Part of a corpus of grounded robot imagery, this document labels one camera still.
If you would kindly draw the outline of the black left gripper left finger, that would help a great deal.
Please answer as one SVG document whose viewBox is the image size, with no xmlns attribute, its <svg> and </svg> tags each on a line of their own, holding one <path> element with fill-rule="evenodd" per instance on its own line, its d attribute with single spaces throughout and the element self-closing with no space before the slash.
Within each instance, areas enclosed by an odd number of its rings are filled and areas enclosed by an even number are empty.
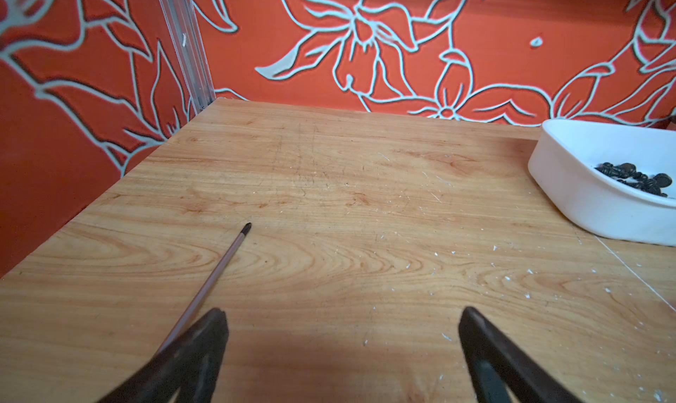
<svg viewBox="0 0 676 403">
<path fill-rule="evenodd" d="M 213 308 L 102 402 L 210 402 L 229 338 L 226 313 Z"/>
</svg>

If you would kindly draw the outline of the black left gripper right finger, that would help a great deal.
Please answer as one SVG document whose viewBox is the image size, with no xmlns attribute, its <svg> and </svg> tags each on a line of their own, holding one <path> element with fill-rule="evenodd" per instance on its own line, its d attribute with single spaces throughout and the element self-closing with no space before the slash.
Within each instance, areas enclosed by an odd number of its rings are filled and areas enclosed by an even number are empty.
<svg viewBox="0 0 676 403">
<path fill-rule="evenodd" d="M 479 402 L 578 402 L 474 307 L 461 314 L 459 340 Z"/>
</svg>

